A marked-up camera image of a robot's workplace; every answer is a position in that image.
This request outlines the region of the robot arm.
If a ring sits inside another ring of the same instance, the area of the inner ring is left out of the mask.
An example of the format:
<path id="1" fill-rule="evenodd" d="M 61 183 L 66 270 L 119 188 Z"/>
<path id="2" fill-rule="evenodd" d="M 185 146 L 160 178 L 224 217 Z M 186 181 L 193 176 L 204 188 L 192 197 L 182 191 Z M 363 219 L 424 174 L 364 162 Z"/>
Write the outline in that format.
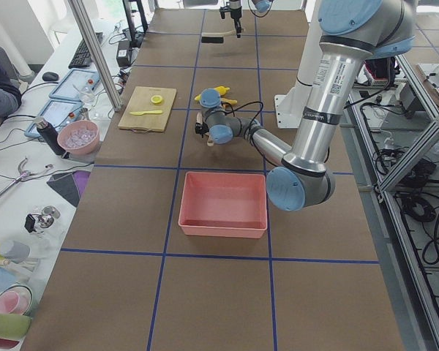
<path id="1" fill-rule="evenodd" d="M 327 201 L 335 182 L 326 168 L 326 153 L 353 82 L 366 60 L 390 58 L 411 49 L 417 5 L 417 1 L 322 1 L 316 19 L 323 31 L 322 55 L 293 145 L 254 118 L 225 111 L 213 88 L 200 95 L 196 133 L 208 134 L 217 145 L 242 137 L 275 163 L 266 178 L 266 192 L 283 211 Z"/>
<path id="2" fill-rule="evenodd" d="M 252 5 L 249 5 L 249 10 L 255 17 L 265 17 L 271 7 L 273 1 L 269 0 L 252 0 Z M 241 19 L 243 15 L 242 1 L 241 0 L 230 0 L 225 2 L 225 6 L 219 9 L 220 17 L 222 20 L 226 19 L 226 15 L 229 14 L 230 18 L 233 20 L 233 29 L 221 34 L 221 38 L 235 35 L 240 38 L 243 32 L 243 27 L 241 25 Z"/>

